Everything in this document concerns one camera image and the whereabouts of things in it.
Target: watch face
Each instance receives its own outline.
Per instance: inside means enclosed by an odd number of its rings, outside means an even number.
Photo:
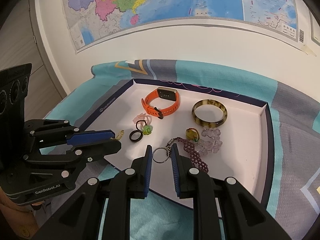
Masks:
[[[160,98],[167,99],[170,101],[177,101],[177,90],[171,88],[158,88],[157,91]]]

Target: green bead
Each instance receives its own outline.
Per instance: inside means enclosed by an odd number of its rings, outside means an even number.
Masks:
[[[152,131],[152,126],[151,125],[145,125],[143,127],[143,135],[149,135]]]

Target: white wall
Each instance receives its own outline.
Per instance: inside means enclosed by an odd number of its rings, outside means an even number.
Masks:
[[[320,46],[311,41],[308,8],[301,0],[296,3],[305,44],[317,57],[265,35],[203,26],[164,27],[131,33],[77,54],[67,28],[62,0],[36,0],[36,12],[49,59],[67,93],[92,78],[92,65],[134,59],[179,59],[255,72],[320,101]],[[259,31],[262,28],[252,26],[252,29]]]

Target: camera lens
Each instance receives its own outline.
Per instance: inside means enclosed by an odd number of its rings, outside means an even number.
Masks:
[[[0,114],[4,113],[5,107],[7,106],[7,95],[5,91],[0,92]]]
[[[28,87],[28,78],[26,77],[22,82],[22,87],[21,87],[22,93],[26,91],[27,87]]]
[[[17,100],[18,94],[19,94],[19,81],[17,80],[12,84],[12,87],[10,90],[10,101],[12,104]]]

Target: orange smartwatch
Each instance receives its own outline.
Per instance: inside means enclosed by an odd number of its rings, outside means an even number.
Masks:
[[[156,107],[149,105],[150,102],[156,98],[174,101],[174,104],[165,109],[157,109]],[[175,89],[159,87],[147,95],[144,100],[142,98],[141,103],[147,114],[156,116],[159,119],[163,119],[164,116],[173,114],[175,111],[177,111],[180,106],[180,97],[178,91]]]

